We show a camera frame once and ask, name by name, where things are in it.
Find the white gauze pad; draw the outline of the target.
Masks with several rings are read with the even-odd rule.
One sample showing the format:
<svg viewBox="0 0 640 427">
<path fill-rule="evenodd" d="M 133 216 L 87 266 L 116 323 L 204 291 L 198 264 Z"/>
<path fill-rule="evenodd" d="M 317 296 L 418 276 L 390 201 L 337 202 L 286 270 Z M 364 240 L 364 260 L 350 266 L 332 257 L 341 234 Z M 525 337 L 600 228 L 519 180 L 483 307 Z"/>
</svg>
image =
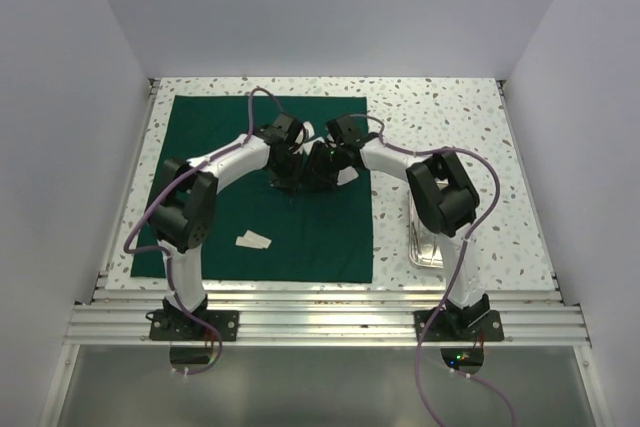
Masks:
<svg viewBox="0 0 640 427">
<path fill-rule="evenodd" d="M 338 172 L 337 185 L 344 186 L 359 177 L 357 170 L 353 167 L 346 167 Z"/>
<path fill-rule="evenodd" d="M 302 149 L 306 144 L 312 142 L 316 138 L 316 133 L 313 124 L 310 121 L 305 121 L 302 124 L 300 133 L 294 141 L 294 149 L 296 151 Z"/>
</svg>

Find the white packet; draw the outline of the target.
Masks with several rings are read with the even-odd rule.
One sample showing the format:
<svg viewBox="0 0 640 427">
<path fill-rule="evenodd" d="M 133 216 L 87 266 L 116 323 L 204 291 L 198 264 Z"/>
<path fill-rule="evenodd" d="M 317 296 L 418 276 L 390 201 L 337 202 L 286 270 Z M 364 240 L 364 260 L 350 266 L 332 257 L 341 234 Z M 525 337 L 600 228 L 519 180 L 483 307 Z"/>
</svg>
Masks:
<svg viewBox="0 0 640 427">
<path fill-rule="evenodd" d="M 270 241 L 263 242 L 263 241 L 257 241 L 254 239 L 238 236 L 236 238 L 235 245 L 243 248 L 267 249 L 270 246 Z"/>
<path fill-rule="evenodd" d="M 252 243 L 253 245 L 259 246 L 260 248 L 268 248 L 271 244 L 270 239 L 249 230 L 246 231 L 243 239 L 245 239 L 247 242 Z"/>
</svg>

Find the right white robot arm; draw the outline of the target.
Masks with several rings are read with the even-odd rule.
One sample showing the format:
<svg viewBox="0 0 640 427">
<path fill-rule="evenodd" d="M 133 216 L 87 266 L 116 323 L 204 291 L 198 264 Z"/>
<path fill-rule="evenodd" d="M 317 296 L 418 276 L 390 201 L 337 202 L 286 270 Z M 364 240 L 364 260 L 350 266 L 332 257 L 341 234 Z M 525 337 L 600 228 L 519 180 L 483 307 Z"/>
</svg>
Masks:
<svg viewBox="0 0 640 427">
<path fill-rule="evenodd" d="M 488 296 L 465 256 L 477 220 L 479 194 L 462 165 L 459 151 L 411 151 L 387 141 L 381 130 L 366 133 L 353 115 L 327 123 L 328 136 L 304 145 L 303 179 L 312 190 L 329 190 L 356 170 L 381 172 L 409 187 L 415 217 L 436 238 L 446 291 L 445 326 L 451 336 L 468 339 L 488 314 Z"/>
</svg>

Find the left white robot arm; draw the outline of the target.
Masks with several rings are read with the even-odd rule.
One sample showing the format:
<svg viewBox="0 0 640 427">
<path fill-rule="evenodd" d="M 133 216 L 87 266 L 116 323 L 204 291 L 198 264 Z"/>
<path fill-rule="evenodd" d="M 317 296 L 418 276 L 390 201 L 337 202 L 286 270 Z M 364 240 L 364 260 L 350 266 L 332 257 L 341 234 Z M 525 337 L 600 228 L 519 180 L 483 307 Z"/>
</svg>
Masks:
<svg viewBox="0 0 640 427">
<path fill-rule="evenodd" d="M 172 326 L 185 339 L 201 337 L 208 326 L 201 251 L 218 194 L 259 170 L 269 173 L 275 187 L 294 192 L 302 177 L 302 145 L 311 135 L 310 125 L 281 113 L 273 123 L 201 157 L 164 162 L 154 179 L 147 222 L 165 256 L 169 289 L 164 303 L 177 310 Z"/>
</svg>

